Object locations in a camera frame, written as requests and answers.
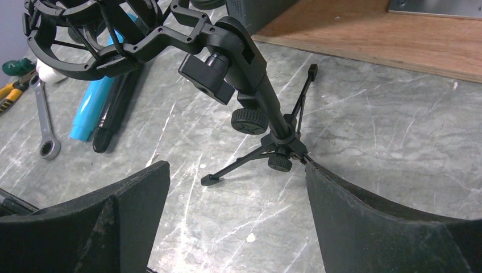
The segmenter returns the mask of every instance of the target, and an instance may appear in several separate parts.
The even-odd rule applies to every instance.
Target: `blue marker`
[[[128,15],[133,21],[136,20],[135,16]],[[122,35],[117,33],[117,31],[115,34],[119,42],[122,43],[124,41]],[[107,45],[111,44],[113,44],[112,37],[109,37]],[[89,139],[90,134],[97,125],[114,79],[106,76],[100,80],[90,82],[74,118],[72,131],[70,131],[71,138],[81,141]]]

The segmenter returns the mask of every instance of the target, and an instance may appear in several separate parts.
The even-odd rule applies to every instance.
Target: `black knob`
[[[261,135],[268,129],[268,118],[255,109],[241,108],[232,113],[231,126],[248,135]]]
[[[268,166],[280,172],[289,172],[293,163],[282,155],[272,155],[268,159]]]
[[[194,55],[188,54],[178,71],[202,93],[220,104],[227,105],[235,91],[224,81],[228,67],[229,60],[217,53],[207,58],[205,63]]]
[[[214,10],[224,6],[225,0],[191,0],[191,4],[200,10]]]

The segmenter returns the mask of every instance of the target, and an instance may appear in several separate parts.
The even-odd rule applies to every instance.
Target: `ratcheting wrench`
[[[30,80],[30,86],[34,87],[37,109],[39,111],[40,129],[42,141],[40,142],[40,157],[46,160],[54,159],[60,152],[60,141],[55,137],[50,123],[47,99],[45,97],[45,83],[35,76]]]

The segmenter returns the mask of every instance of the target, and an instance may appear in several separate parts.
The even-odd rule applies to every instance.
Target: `metal plate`
[[[390,13],[482,19],[481,0],[391,0]]]

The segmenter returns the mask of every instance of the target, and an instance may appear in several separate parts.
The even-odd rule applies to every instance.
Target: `marble table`
[[[319,164],[411,208],[482,217],[480,84],[257,45],[283,112],[291,111],[309,65],[318,64],[302,139]],[[69,60],[86,59],[56,50]],[[231,128],[236,100],[222,106],[177,73],[184,56],[168,48],[147,64],[109,154],[96,154],[92,143],[69,138],[88,82],[67,79],[46,86],[62,150],[51,162],[40,159],[35,96],[27,91],[1,117],[0,187],[43,208],[166,160],[171,188],[150,267],[158,272],[324,272],[305,171],[298,162],[290,173],[270,169],[267,159],[250,162],[223,183],[200,185],[201,177],[256,148],[260,137]]]

